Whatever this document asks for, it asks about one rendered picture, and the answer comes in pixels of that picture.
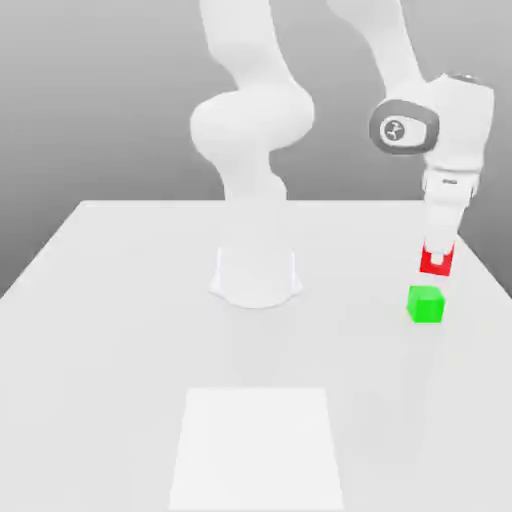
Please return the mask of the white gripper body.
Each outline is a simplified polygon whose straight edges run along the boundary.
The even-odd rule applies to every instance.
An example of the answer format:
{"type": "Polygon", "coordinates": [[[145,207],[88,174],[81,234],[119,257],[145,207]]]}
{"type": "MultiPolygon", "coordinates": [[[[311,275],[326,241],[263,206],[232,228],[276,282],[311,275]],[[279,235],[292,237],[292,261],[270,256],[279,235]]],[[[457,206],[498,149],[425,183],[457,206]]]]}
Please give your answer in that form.
{"type": "Polygon", "coordinates": [[[476,195],[478,172],[427,168],[423,175],[426,241],[454,241],[465,209],[476,195]]]}

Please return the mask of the small red cube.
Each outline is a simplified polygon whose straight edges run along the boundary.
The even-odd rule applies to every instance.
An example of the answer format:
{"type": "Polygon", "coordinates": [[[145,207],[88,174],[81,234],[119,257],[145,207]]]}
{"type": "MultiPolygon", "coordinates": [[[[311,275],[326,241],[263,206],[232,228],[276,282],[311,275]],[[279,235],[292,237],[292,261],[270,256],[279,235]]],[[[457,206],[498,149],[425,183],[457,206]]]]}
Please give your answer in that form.
{"type": "Polygon", "coordinates": [[[419,271],[425,274],[448,277],[451,274],[455,243],[447,251],[430,249],[423,242],[419,271]]]}

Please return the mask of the small green cube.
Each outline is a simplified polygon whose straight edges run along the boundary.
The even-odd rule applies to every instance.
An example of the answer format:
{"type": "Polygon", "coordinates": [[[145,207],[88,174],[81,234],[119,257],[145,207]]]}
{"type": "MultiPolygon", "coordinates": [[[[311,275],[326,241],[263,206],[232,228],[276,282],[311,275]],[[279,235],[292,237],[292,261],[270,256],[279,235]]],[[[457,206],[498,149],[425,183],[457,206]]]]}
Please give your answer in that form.
{"type": "Polygon", "coordinates": [[[407,311],[415,323],[440,323],[445,308],[445,297],[440,288],[411,285],[407,298],[407,311]]]}

